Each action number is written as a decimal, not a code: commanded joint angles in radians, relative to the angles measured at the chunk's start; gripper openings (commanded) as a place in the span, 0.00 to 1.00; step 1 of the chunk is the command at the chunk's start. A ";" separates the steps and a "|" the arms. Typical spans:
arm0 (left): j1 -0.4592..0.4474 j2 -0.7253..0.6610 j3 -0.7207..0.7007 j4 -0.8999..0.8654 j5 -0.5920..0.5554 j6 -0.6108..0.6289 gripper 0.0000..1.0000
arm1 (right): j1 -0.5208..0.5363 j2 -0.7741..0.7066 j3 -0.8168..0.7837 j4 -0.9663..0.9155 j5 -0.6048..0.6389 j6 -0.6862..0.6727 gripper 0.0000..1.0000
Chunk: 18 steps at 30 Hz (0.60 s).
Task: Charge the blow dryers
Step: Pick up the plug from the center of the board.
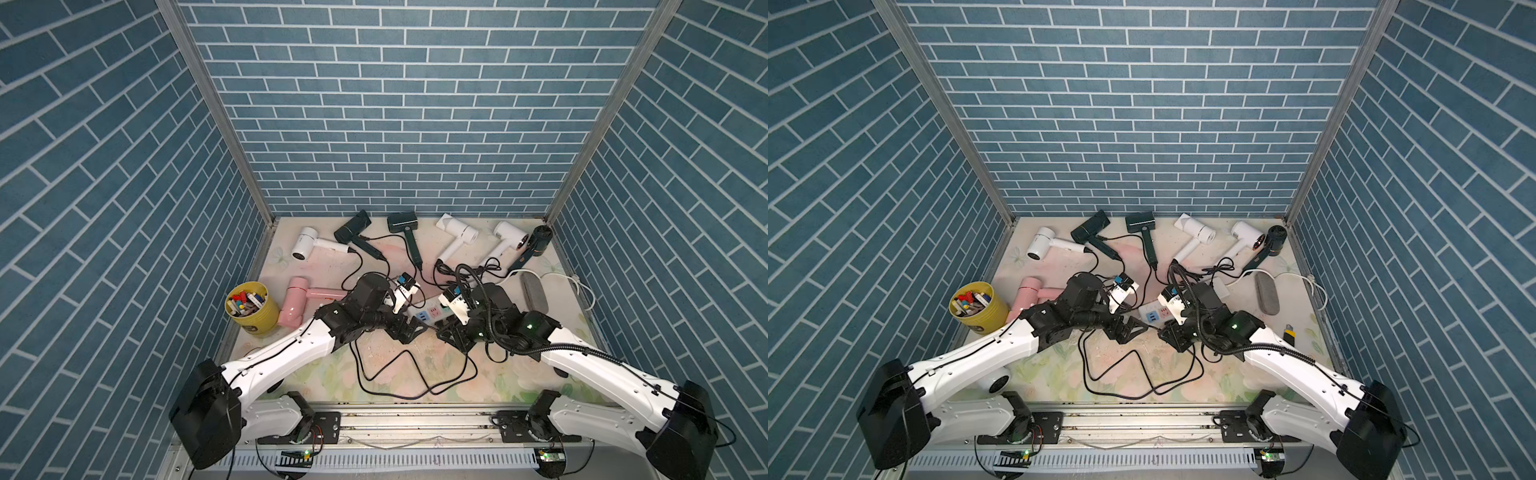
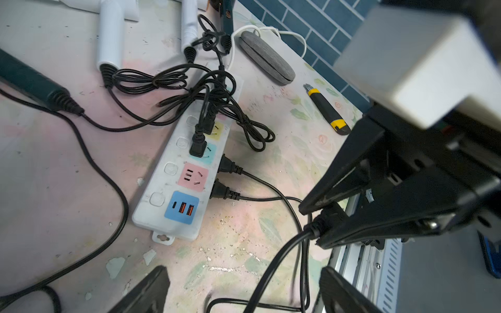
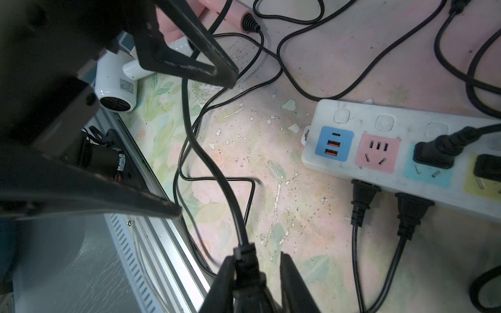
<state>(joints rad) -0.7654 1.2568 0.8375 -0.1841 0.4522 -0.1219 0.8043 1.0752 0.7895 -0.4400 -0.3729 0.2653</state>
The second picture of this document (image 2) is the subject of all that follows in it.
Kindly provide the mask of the white power strip coloured sockets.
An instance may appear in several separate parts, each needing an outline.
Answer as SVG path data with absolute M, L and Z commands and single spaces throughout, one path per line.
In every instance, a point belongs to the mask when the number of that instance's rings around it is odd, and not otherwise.
M 189 150 L 201 109 L 202 101 L 197 100 L 180 117 L 133 213 L 134 225 L 151 231 L 158 244 L 194 241 L 200 233 L 234 122 L 218 114 L 204 155 L 192 156 Z

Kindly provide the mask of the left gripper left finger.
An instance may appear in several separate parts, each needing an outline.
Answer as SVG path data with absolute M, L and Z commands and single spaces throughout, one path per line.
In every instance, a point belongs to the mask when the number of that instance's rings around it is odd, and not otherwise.
M 170 279 L 165 266 L 156 266 L 109 313 L 159 312 L 166 303 Z

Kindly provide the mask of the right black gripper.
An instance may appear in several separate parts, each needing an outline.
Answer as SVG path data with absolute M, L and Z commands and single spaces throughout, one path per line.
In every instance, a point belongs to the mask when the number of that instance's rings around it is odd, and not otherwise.
M 376 199 L 318 240 L 441 236 L 473 225 L 500 242 L 500 74 L 470 20 L 439 1 L 394 1 L 367 18 L 358 121 L 299 206 L 307 215 L 370 188 Z

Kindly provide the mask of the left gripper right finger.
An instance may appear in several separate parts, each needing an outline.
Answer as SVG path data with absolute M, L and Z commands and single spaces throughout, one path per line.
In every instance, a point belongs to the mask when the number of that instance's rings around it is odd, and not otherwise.
M 322 269 L 319 287 L 327 313 L 381 313 L 377 306 L 332 267 Z

